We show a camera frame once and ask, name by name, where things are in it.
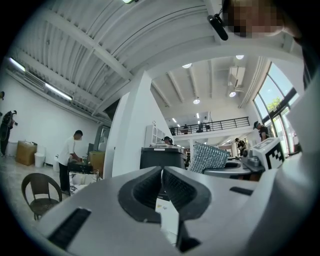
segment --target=black metal railing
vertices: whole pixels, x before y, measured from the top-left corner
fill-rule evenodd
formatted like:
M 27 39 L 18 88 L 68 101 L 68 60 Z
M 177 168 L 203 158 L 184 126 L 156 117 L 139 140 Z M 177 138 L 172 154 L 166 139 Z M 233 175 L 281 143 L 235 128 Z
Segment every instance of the black metal railing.
M 232 128 L 240 128 L 250 126 L 248 117 L 215 121 L 215 122 L 201 122 L 200 124 L 183 125 L 181 127 L 172 127 L 170 132 L 172 136 L 184 134 L 197 134 L 212 131 L 227 130 Z

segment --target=glass door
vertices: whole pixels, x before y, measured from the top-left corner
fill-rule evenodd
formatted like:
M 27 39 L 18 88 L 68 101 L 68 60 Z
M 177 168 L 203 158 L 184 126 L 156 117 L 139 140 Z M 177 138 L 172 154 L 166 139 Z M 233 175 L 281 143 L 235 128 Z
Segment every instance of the glass door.
M 289 108 L 286 107 L 281 112 L 281 117 L 282 117 L 283 125 L 287 134 L 290 152 L 294 152 L 295 151 L 295 143 L 294 143 L 295 130 L 292 128 L 290 122 L 287 119 L 287 115 L 289 114 L 289 112 L 290 112 Z
M 273 123 L 275 126 L 276 133 L 278 135 L 278 138 L 280 139 L 281 147 L 283 150 L 283 153 L 287 155 L 289 151 L 289 145 L 288 145 L 288 138 L 287 134 L 285 132 L 284 124 L 283 121 L 280 117 L 280 115 L 277 115 L 276 117 L 273 118 Z

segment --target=ceiling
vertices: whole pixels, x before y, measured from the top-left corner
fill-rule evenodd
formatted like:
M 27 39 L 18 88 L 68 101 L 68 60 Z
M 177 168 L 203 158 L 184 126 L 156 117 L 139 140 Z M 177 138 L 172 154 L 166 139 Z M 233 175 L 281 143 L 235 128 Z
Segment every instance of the ceiling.
M 293 44 L 292 38 L 283 34 L 247 40 L 230 33 L 224 44 L 207 21 L 208 14 L 220 8 L 220 0 L 47 1 L 26 23 L 8 55 L 71 95 L 74 107 L 89 116 L 101 114 L 100 121 L 108 119 L 104 110 L 128 92 L 139 69 L 158 67 L 165 61 L 169 64 L 155 69 L 168 72 L 171 67 L 181 91 L 179 94 L 167 74 L 154 76 L 163 93 L 161 97 L 152 92 L 159 104 L 175 106 L 197 95 L 214 98 L 225 93 L 227 69 L 235 58 L 200 61 L 206 59 L 200 51 L 222 45 L 229 49 L 233 44 L 248 48 L 251 42 L 287 54 Z M 228 51 L 218 50 L 216 55 L 228 56 Z M 188 63 L 188 58 L 200 62 L 194 61 L 189 70 L 175 69 Z

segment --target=brown chair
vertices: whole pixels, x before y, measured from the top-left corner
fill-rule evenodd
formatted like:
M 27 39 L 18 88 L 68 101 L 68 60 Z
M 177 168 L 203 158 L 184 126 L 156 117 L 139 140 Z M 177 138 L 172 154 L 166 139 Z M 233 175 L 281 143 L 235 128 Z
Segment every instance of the brown chair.
M 33 198 L 34 200 L 29 203 L 26 197 L 26 188 L 27 185 L 30 183 Z M 39 216 L 44 215 L 48 210 L 50 210 L 55 205 L 59 204 L 59 202 L 55 199 L 50 198 L 49 193 L 49 183 L 56 189 L 59 195 L 59 201 L 62 201 L 62 191 L 59 185 L 49 176 L 42 174 L 42 173 L 31 173 L 27 175 L 21 184 L 21 190 L 23 197 L 30 207 L 31 211 L 34 213 L 34 219 L 39 220 Z M 36 199 L 35 195 L 38 194 L 47 194 L 48 198 L 38 198 Z

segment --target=black pants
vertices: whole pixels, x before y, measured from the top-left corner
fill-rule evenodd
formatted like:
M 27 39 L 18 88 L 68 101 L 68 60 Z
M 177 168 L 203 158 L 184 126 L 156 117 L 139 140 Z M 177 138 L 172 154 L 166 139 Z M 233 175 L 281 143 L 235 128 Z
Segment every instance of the black pants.
M 8 145 L 8 141 L 9 141 L 9 136 L 10 136 L 10 130 L 8 130 L 8 133 L 6 135 L 6 138 L 5 140 L 1 140 L 0 141 L 0 147 L 1 147 L 1 153 L 2 155 L 5 155 L 6 154 L 6 148 L 7 148 L 7 145 Z
M 59 163 L 59 169 L 60 169 L 60 188 L 63 191 L 69 191 L 69 172 L 68 172 L 68 166 L 63 165 Z

